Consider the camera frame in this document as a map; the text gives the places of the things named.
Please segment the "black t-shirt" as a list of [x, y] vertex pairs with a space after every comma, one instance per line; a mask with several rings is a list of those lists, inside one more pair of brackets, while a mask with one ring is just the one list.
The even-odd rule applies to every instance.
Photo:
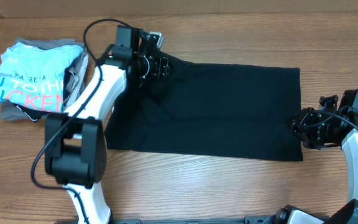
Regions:
[[168, 58], [165, 80], [130, 79], [104, 132], [108, 149], [302, 161], [287, 121], [300, 70]]

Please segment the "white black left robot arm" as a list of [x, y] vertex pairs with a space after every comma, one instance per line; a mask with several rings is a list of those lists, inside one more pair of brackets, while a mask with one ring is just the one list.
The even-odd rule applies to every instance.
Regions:
[[55, 190], [68, 192], [78, 223], [112, 223], [101, 186], [107, 163], [103, 122], [130, 79], [142, 86], [164, 80], [168, 59], [160, 56], [163, 35], [127, 24], [117, 27], [116, 39], [96, 58], [94, 75], [80, 97], [62, 113], [50, 113], [45, 123], [45, 145], [40, 158], [45, 171], [55, 178]]

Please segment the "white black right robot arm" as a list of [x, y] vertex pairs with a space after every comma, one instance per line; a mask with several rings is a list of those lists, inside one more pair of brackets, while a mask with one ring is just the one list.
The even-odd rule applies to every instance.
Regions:
[[287, 205], [266, 217], [267, 224], [281, 223], [358, 223], [358, 89], [346, 90], [342, 97], [321, 97], [319, 109], [304, 108], [289, 126], [304, 147], [340, 147], [347, 167], [347, 203], [330, 217], [320, 218]]

